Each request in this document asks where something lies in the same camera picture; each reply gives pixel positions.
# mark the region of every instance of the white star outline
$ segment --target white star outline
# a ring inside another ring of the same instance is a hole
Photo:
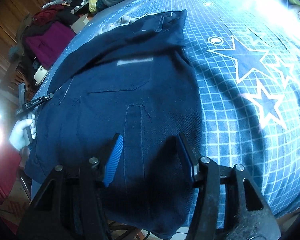
[[[262,45],[269,46],[265,41],[262,40],[264,38],[264,36],[266,36],[265,33],[256,33],[256,32],[253,32],[248,27],[247,27],[247,31],[245,31],[245,32],[237,32],[237,33],[240,33],[240,34],[244,35],[245,37],[247,37],[249,39],[251,45],[253,45],[253,46],[256,46],[258,43],[261,43]],[[259,38],[254,41],[251,34],[254,34],[254,35],[258,36]]]
[[[222,53],[219,53],[219,52],[216,52],[216,51],[225,51],[225,50],[235,50],[235,44],[234,44],[234,39],[236,39],[239,43],[242,44],[242,46],[244,46],[248,51],[254,51],[254,52],[264,52],[265,54],[262,56],[262,58],[259,60],[260,63],[266,68],[269,70],[269,68],[264,64],[262,63],[262,61],[265,59],[265,57],[269,54],[269,50],[260,50],[260,49],[249,49],[246,45],[244,45],[241,41],[239,41],[236,37],[234,37],[233,35],[231,36],[232,38],[232,45],[233,45],[233,49],[209,49],[207,50],[208,52],[212,52],[212,53],[215,53],[215,54],[218,54],[220,56],[223,56],[223,57],[228,57],[230,59],[233,59],[234,62],[235,62],[235,77],[236,77],[236,82],[237,84],[239,84],[240,82],[242,82],[247,76],[249,76],[253,71],[257,71],[261,74],[263,74],[264,76],[266,76],[267,78],[270,78],[272,81],[274,82],[278,82],[273,76],[270,77],[268,75],[266,75],[265,73],[263,73],[262,71],[252,67],[242,78],[239,78],[239,68],[238,68],[238,60],[234,57],[230,57],[230,56],[227,56],[227,55],[224,55]]]
[[[266,90],[266,88],[264,87],[264,85],[261,83],[261,81],[258,78],[256,79],[256,81],[257,81],[257,94],[243,93],[243,94],[240,94],[240,96],[249,100],[250,102],[252,102],[255,106],[257,106],[259,108],[259,132],[268,125],[268,123],[271,119],[278,125],[282,126],[285,130],[287,130],[287,125],[281,115],[281,112],[279,111],[279,106],[284,99],[284,94],[271,95],[268,93],[268,91]],[[264,94],[266,95],[266,97],[268,99],[277,100],[277,102],[274,105],[274,110],[276,111],[277,115],[279,116],[279,119],[271,113],[268,113],[265,116],[263,106],[255,100],[255,99],[262,100],[261,90],[264,92]]]
[[[280,76],[281,76],[281,82],[282,82],[282,86],[283,89],[286,89],[289,80],[294,81],[294,82],[298,82],[292,75],[293,69],[294,69],[294,63],[284,63],[282,59],[280,59],[277,55],[274,54],[274,58],[276,60],[276,63],[268,63],[266,64],[268,67],[274,69],[275,71],[277,71]],[[289,75],[287,76],[287,78],[284,78],[284,74],[281,70],[277,69],[280,66],[284,66],[289,68]]]

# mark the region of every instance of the dark blue jacket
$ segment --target dark blue jacket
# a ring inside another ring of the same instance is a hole
[[[141,18],[95,37],[54,75],[54,97],[37,121],[26,173],[42,183],[57,164],[79,165],[115,133],[124,150],[103,193],[111,220],[169,239],[193,201],[176,154],[175,136],[199,148],[201,103],[182,29],[186,10]]]

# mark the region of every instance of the silver bolt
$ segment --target silver bolt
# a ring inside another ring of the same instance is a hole
[[[58,164],[57,166],[54,167],[55,171],[62,171],[63,166],[61,164]]]
[[[96,158],[96,157],[92,157],[92,158],[90,158],[90,160],[89,160],[89,163],[91,163],[91,164],[96,164],[96,163],[98,163],[99,162],[99,160],[98,160],[98,158]]]
[[[235,168],[236,168],[238,171],[243,171],[243,170],[244,170],[244,166],[241,165],[241,164],[237,164],[237,165],[235,166]]]
[[[210,159],[208,157],[201,157],[200,161],[205,163],[205,164],[208,164],[210,162]]]

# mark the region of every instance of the black cable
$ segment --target black cable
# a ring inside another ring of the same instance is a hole
[[[148,234],[146,235],[146,237],[143,240],[147,240],[149,235],[150,235],[150,231],[148,231]]]

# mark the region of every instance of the star pattern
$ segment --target star pattern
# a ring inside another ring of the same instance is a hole
[[[265,128],[270,120],[287,130],[287,125],[281,115],[279,106],[284,99],[284,94],[270,94],[259,79],[257,81],[257,94],[243,93],[243,98],[252,102],[259,108],[259,131]]]
[[[252,46],[256,46],[258,43],[269,46],[265,41],[263,41],[264,37],[266,36],[265,33],[256,33],[251,31],[249,28],[247,28],[245,32],[237,33],[247,37]]]
[[[283,89],[286,89],[289,80],[296,82],[295,78],[292,75],[294,64],[293,63],[284,63],[277,55],[274,55],[276,63],[267,64],[268,67],[271,67],[280,74],[281,82]]]
[[[235,62],[236,82],[239,84],[253,71],[259,72],[276,82],[276,78],[263,63],[269,50],[248,49],[236,37],[231,36],[233,49],[210,49],[208,52],[228,57]]]

